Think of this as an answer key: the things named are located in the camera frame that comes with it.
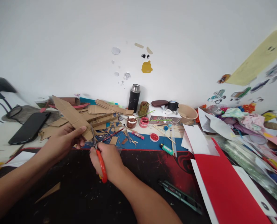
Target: beige bowl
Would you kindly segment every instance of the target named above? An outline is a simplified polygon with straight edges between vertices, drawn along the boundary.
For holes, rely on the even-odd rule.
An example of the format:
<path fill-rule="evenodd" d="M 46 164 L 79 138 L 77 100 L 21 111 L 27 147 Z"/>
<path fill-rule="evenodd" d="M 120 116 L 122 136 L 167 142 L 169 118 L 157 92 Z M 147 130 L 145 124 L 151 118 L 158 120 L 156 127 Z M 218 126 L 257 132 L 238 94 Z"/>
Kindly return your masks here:
<path fill-rule="evenodd" d="M 198 117 L 198 114 L 195 109 L 184 104 L 179 104 L 178 111 L 182 117 L 180 122 L 183 124 L 191 123 L 192 121 L 194 122 L 194 119 Z"/>

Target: black thermos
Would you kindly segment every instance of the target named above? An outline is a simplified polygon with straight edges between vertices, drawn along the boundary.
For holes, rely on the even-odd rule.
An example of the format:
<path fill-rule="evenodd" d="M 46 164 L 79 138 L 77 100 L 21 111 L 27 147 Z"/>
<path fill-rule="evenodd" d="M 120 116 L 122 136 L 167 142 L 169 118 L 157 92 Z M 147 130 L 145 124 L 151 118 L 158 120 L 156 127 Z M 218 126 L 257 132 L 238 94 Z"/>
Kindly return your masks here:
<path fill-rule="evenodd" d="M 130 90 L 129 104 L 128 109 L 134 110 L 134 113 L 137 111 L 139 95 L 141 94 L 141 87 L 138 84 L 133 84 Z"/>

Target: scissors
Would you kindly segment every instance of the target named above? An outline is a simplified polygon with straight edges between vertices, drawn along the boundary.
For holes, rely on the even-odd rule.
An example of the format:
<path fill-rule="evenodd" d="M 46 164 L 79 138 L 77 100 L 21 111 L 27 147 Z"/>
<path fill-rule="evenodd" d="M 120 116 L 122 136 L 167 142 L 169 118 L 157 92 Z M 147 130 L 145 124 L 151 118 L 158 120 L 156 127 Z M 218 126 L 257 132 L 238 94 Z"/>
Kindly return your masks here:
<path fill-rule="evenodd" d="M 101 178 L 101 176 L 99 175 L 100 179 L 102 179 L 102 182 L 103 183 L 106 183 L 107 182 L 107 173 L 106 173 L 106 169 L 105 169 L 105 165 L 104 165 L 104 161 L 103 161 L 103 158 L 101 156 L 101 151 L 98 149 L 97 147 L 97 142 L 96 142 L 96 138 L 95 138 L 95 135 L 94 135 L 94 129 L 92 127 L 92 125 L 90 124 L 91 126 L 91 129 L 92 129 L 92 134 L 93 134 L 93 143 L 94 143 L 94 147 L 96 149 L 96 153 L 98 155 L 98 158 L 99 158 L 99 161 L 100 161 L 100 165 L 101 165 L 101 170 L 102 170 L 102 175 L 103 177 Z"/>

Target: black phone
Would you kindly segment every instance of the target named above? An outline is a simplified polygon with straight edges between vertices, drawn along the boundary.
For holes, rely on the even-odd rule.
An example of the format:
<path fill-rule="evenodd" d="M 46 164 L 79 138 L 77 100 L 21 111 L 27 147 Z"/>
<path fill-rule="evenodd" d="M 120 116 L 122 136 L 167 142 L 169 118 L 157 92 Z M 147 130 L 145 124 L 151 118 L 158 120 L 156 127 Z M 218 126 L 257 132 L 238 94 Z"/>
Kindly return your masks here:
<path fill-rule="evenodd" d="M 32 114 L 8 143 L 21 145 L 35 140 L 50 114 L 50 112 Z"/>

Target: hand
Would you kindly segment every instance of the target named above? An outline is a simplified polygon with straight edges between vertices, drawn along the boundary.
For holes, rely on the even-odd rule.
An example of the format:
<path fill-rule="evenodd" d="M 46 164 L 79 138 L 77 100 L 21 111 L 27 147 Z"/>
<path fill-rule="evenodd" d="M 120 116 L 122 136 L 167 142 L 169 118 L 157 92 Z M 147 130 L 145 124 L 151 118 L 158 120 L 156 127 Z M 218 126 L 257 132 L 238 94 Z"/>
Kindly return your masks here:
<path fill-rule="evenodd" d="M 42 149 L 37 153 L 48 161 L 55 163 L 63 159 L 72 147 L 76 144 L 77 149 L 85 146 L 85 139 L 81 135 L 87 129 L 83 126 L 78 129 L 68 123 L 59 128 L 59 130 L 52 135 Z"/>
<path fill-rule="evenodd" d="M 97 146 L 101 151 L 101 155 L 107 172 L 107 178 L 114 183 L 115 180 L 120 176 L 121 172 L 123 172 L 125 169 L 120 154 L 114 145 L 107 145 L 100 142 L 97 144 Z M 100 176 L 102 176 L 100 161 L 94 147 L 91 148 L 90 158 L 93 166 L 97 171 L 97 174 L 100 174 Z"/>

